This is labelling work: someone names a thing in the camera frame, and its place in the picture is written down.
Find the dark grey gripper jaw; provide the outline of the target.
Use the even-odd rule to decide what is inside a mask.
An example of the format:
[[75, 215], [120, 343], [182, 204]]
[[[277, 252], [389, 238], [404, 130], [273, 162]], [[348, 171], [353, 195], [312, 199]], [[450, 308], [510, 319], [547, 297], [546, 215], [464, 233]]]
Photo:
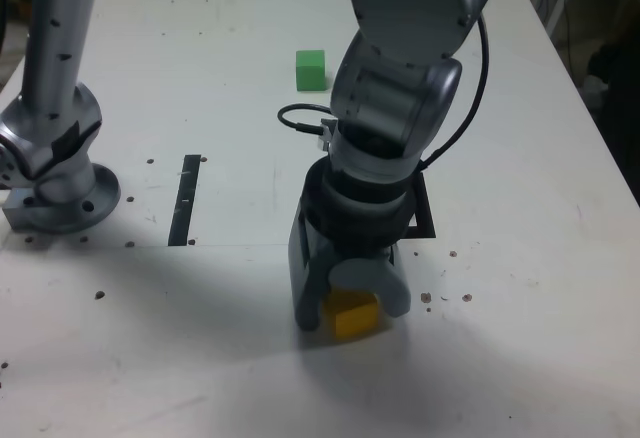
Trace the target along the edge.
[[288, 263], [294, 318], [302, 331], [319, 328], [321, 303], [331, 291], [329, 273], [339, 261], [334, 243], [314, 228], [299, 204], [288, 241]]

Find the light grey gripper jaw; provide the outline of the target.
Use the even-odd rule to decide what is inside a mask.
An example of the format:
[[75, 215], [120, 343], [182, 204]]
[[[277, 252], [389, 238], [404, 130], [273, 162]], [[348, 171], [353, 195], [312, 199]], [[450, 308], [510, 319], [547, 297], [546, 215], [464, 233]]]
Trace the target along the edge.
[[344, 259], [329, 272], [332, 287], [375, 295], [389, 317], [401, 317], [411, 307], [402, 260], [397, 245], [373, 257]]

